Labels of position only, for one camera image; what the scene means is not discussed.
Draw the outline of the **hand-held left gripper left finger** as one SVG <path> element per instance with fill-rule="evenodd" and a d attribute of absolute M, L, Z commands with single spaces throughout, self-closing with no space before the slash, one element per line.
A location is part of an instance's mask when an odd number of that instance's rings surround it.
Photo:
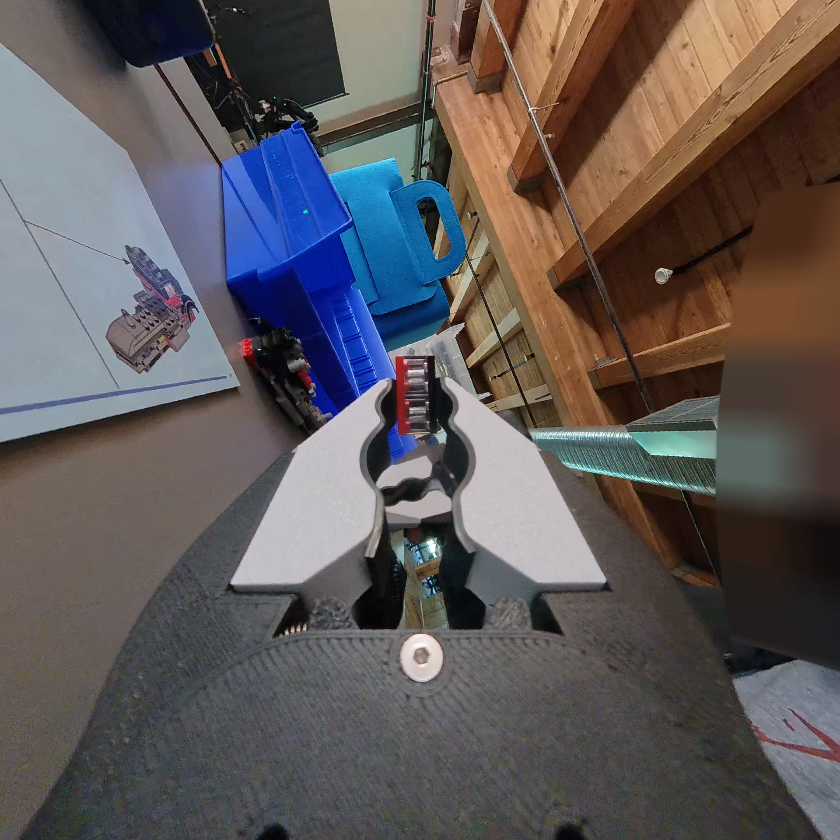
<path fill-rule="evenodd" d="M 403 566 L 377 486 L 392 463 L 394 384 L 377 382 L 297 447 L 229 582 L 234 592 L 294 595 L 308 612 L 333 599 L 362 628 L 399 627 Z"/>

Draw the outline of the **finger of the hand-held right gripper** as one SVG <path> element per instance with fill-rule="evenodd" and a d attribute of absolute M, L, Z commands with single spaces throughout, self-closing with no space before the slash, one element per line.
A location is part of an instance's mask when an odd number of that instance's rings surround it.
<path fill-rule="evenodd" d="M 401 500 L 385 508 L 390 528 L 417 528 L 452 519 L 452 500 L 444 492 L 428 492 L 419 500 Z"/>
<path fill-rule="evenodd" d="M 380 489 L 396 487 L 405 480 L 426 481 L 430 479 L 436 463 L 430 458 L 401 460 L 387 467 L 380 475 Z"/>

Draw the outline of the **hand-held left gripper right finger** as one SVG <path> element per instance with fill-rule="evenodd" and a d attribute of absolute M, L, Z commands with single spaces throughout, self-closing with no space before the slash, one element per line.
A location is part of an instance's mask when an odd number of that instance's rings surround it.
<path fill-rule="evenodd" d="M 500 602 L 527 618 L 543 595 L 603 592 L 605 573 L 540 450 L 453 379 L 438 380 L 451 525 L 438 579 L 450 628 L 481 628 Z"/>

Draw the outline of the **red black toy brick assembly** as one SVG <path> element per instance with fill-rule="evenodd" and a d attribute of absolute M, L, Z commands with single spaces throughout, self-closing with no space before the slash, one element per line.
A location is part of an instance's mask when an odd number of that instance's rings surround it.
<path fill-rule="evenodd" d="M 435 433 L 438 421 L 438 385 L 433 355 L 395 357 L 396 427 L 399 435 Z"/>

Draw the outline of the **grey desk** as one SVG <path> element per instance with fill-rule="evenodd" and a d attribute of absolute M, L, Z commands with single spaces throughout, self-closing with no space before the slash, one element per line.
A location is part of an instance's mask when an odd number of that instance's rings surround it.
<path fill-rule="evenodd" d="M 240 387 L 2 444 L 2 838 L 65 769 L 131 627 L 186 549 L 302 437 L 238 354 L 219 163 L 182 61 L 121 62 L 78 2 L 2 2 L 4 46 L 129 154 Z"/>

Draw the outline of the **clear plastic organizer box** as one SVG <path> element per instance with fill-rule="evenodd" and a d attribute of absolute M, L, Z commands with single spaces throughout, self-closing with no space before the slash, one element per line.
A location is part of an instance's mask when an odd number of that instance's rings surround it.
<path fill-rule="evenodd" d="M 457 342 L 457 337 L 464 327 L 463 323 L 458 323 L 429 337 L 425 341 L 425 350 L 427 355 L 433 355 L 435 358 L 438 377 L 453 379 L 467 393 L 477 396 L 469 367 Z"/>

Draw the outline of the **blue plastic bin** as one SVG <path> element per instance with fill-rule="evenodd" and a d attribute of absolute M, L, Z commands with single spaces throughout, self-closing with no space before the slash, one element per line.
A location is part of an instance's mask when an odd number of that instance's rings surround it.
<path fill-rule="evenodd" d="M 300 121 L 223 163 L 222 185 L 227 286 L 251 318 L 280 320 L 292 281 L 311 300 L 352 287 L 352 219 Z"/>
<path fill-rule="evenodd" d="M 316 387 L 315 406 L 335 418 L 381 380 L 392 363 L 346 261 L 336 271 L 276 266 L 258 273 L 280 326 L 300 340 Z"/>

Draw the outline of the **grey toy brick car model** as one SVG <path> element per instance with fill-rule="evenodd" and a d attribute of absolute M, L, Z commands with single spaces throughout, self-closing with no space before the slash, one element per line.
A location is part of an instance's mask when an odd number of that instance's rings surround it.
<path fill-rule="evenodd" d="M 240 343 L 243 359 L 262 377 L 292 424 L 306 435 L 314 434 L 332 415 L 313 401 L 317 387 L 300 340 L 289 328 L 276 328 L 263 318 L 248 318 L 248 323 L 256 334 Z"/>

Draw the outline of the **blue felt bag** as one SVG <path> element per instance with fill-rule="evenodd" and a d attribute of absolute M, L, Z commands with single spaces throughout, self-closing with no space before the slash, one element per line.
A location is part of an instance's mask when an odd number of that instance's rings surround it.
<path fill-rule="evenodd" d="M 431 180 L 403 183 L 395 159 L 331 174 L 352 228 L 341 235 L 360 291 L 388 351 L 424 340 L 448 319 L 441 280 L 466 257 L 466 237 L 452 197 Z M 436 257 L 420 203 L 437 208 L 449 250 Z"/>

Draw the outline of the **metal threaded rod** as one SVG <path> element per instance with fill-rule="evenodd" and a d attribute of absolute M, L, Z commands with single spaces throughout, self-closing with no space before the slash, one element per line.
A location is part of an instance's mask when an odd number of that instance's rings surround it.
<path fill-rule="evenodd" d="M 526 331 L 551 370 L 559 412 L 572 426 L 623 424 L 687 398 L 718 394 L 722 361 L 668 371 L 640 392 L 629 381 L 600 391 L 589 371 L 627 349 L 654 349 L 707 333 L 665 326 L 653 304 L 619 288 L 594 225 L 791 7 L 770 2 L 490 2 L 512 63 L 479 13 L 474 56 L 500 65 L 514 137 L 503 187 L 534 216 L 534 267 L 518 274 Z"/>

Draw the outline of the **black ceiling pipe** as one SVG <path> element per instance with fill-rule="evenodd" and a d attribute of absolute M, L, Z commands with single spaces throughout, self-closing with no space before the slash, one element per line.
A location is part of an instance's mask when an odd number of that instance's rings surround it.
<path fill-rule="evenodd" d="M 744 228 L 743 230 L 739 231 L 738 233 L 734 234 L 733 236 L 722 240 L 717 245 L 712 246 L 711 248 L 709 248 L 708 250 L 706 250 L 702 254 L 698 255 L 697 257 L 689 259 L 686 263 L 684 263 L 680 266 L 677 266 L 675 268 L 671 268 L 671 269 L 675 270 L 675 276 L 682 275 L 682 274 L 686 273 L 687 271 L 695 268 L 696 266 L 698 266 L 700 263 L 704 262 L 705 260 L 707 260 L 707 259 L 709 259 L 713 256 L 716 256 L 717 254 L 719 254 L 723 250 L 729 249 L 730 247 L 734 246 L 735 244 L 742 241 L 746 237 L 750 236 L 751 233 L 753 232 L 753 227 L 754 227 L 753 225 L 750 225 L 750 226 Z"/>

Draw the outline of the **toy brick instruction booklet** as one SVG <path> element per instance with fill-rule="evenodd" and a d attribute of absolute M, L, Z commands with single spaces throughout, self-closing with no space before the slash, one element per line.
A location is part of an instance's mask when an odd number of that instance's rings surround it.
<path fill-rule="evenodd" d="M 1 438 L 238 388 L 128 153 L 1 54 Z"/>

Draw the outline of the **black screen panel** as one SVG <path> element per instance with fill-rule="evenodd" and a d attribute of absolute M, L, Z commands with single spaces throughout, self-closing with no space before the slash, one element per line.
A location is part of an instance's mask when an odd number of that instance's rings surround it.
<path fill-rule="evenodd" d="M 346 95 L 328 1 L 210 1 L 217 45 L 253 102 L 302 107 Z"/>

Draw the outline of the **black case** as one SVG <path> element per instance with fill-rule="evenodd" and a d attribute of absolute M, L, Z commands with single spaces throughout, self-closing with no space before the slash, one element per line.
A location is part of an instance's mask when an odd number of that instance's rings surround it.
<path fill-rule="evenodd" d="M 215 41 L 201 1 L 81 1 L 80 5 L 134 67 L 200 54 Z"/>

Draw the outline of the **silver ventilation duct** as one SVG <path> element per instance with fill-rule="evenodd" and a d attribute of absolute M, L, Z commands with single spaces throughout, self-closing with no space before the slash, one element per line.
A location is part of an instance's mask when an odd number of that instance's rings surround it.
<path fill-rule="evenodd" d="M 688 399 L 626 425 L 529 429 L 542 451 L 580 472 L 716 495 L 720 396 Z"/>

